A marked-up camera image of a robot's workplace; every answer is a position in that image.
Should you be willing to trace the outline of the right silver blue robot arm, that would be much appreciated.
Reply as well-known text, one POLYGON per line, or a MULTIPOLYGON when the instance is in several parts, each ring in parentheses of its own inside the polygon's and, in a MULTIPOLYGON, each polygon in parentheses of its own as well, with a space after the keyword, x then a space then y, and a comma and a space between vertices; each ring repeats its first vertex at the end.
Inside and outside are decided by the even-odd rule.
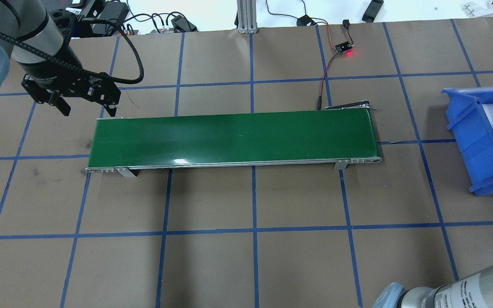
POLYGON ((470 148, 431 146, 430 166, 437 179, 437 194, 445 212, 460 219, 460 226, 445 230, 455 249, 456 269, 463 278, 437 288, 406 289, 393 282, 377 298, 376 308, 493 308, 493 223, 469 222, 493 213, 493 176, 478 182, 477 175, 493 166, 493 104, 481 105, 476 121, 489 128, 489 144, 478 140, 470 148))

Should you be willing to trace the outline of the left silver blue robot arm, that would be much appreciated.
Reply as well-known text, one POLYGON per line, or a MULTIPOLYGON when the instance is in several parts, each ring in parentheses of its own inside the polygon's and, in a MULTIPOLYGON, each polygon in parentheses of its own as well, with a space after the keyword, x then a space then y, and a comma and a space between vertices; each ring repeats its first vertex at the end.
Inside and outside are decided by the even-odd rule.
POLYGON ((68 116, 66 97, 100 104, 114 117, 121 90, 106 73, 86 72, 70 47, 83 21, 66 9, 48 11, 39 0, 0 0, 0 88, 14 60, 25 72, 21 85, 38 104, 68 116))

